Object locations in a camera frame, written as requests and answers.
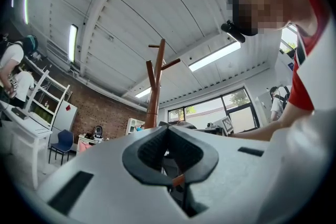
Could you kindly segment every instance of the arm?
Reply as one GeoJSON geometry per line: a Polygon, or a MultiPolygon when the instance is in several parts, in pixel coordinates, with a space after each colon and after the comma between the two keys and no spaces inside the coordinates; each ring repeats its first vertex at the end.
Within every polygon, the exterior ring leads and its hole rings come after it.
{"type": "Polygon", "coordinates": [[[232,137],[269,141],[276,130],[290,127],[295,120],[309,115],[311,112],[312,111],[300,109],[295,105],[288,103],[279,120],[274,121],[257,130],[246,133],[233,134],[232,137]]]}
{"type": "Polygon", "coordinates": [[[278,112],[277,111],[271,111],[271,120],[276,121],[278,119],[278,112]]]}
{"type": "Polygon", "coordinates": [[[8,80],[8,76],[18,64],[19,62],[17,62],[16,60],[10,59],[0,71],[0,79],[4,85],[4,88],[7,91],[12,88],[12,85],[8,80]]]}

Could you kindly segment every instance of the brick wall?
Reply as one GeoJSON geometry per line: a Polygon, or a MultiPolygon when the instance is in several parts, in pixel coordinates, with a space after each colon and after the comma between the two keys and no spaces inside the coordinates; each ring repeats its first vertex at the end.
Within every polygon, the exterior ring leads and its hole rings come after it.
{"type": "MultiPolygon", "coordinates": [[[[44,63],[39,62],[38,65],[43,68],[45,64],[46,60],[44,63]]],[[[70,85],[70,90],[73,92],[69,103],[78,108],[71,130],[75,137],[75,143],[78,141],[78,135],[93,133],[96,125],[103,127],[104,138],[117,138],[125,135],[129,118],[144,121],[145,112],[91,90],[56,67],[48,68],[48,70],[52,78],[65,86],[70,85]]],[[[53,91],[50,92],[57,97],[60,95],[60,91],[58,91],[58,94],[53,91]]]]}

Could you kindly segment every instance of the white table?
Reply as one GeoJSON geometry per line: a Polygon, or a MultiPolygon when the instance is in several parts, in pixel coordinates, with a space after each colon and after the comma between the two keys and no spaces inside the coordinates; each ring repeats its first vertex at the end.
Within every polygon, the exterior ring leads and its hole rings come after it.
{"type": "MultiPolygon", "coordinates": [[[[37,189],[37,154],[38,151],[41,149],[44,149],[45,155],[44,155],[44,167],[47,163],[47,153],[48,153],[48,143],[49,143],[49,137],[52,133],[51,130],[45,128],[41,124],[34,121],[32,118],[27,118],[25,120],[18,117],[14,112],[12,112],[13,106],[0,101],[1,110],[9,117],[13,123],[14,128],[12,129],[12,134],[16,135],[18,139],[20,139],[23,143],[33,148],[33,154],[32,154],[32,166],[31,171],[33,175],[33,185],[34,188],[37,189]],[[25,138],[23,138],[20,133],[27,134],[29,137],[33,139],[33,142],[28,142],[25,138]]],[[[11,149],[10,151],[13,152],[13,139],[14,136],[12,136],[11,141],[11,149]]]]}

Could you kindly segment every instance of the wooden coat rack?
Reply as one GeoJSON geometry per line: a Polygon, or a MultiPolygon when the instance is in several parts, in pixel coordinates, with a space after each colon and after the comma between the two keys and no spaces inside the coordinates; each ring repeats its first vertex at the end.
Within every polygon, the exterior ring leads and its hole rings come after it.
{"type": "Polygon", "coordinates": [[[157,125],[162,71],[177,64],[178,62],[181,62],[180,59],[176,59],[170,63],[166,63],[165,65],[163,64],[165,44],[166,41],[161,39],[160,45],[149,45],[150,48],[158,48],[159,52],[157,53],[155,70],[153,69],[152,61],[146,62],[149,82],[151,84],[151,92],[145,120],[145,129],[153,128],[157,125]]]}

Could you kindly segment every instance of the tree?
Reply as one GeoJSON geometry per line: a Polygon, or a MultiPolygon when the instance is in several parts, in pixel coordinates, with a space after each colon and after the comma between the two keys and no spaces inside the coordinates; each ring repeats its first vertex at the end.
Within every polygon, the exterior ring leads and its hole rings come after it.
{"type": "MultiPolygon", "coordinates": [[[[196,109],[194,106],[188,106],[186,109],[185,109],[185,113],[190,115],[190,114],[195,114],[196,113],[196,109]]],[[[183,109],[178,109],[178,110],[175,110],[175,111],[172,111],[171,112],[171,118],[173,118],[172,116],[178,116],[179,120],[180,121],[184,121],[184,115],[183,115],[183,109]]]]}
{"type": "MultiPolygon", "coordinates": [[[[293,49],[296,48],[296,44],[295,44],[294,42],[288,42],[287,44],[288,44],[290,47],[292,47],[293,49]]],[[[290,51],[291,51],[291,49],[286,47],[286,49],[284,50],[284,53],[289,53],[290,51]]]]}
{"type": "Polygon", "coordinates": [[[250,100],[245,95],[244,91],[238,91],[238,92],[232,93],[230,101],[236,106],[240,106],[240,105],[247,104],[250,102],[250,100]]]}

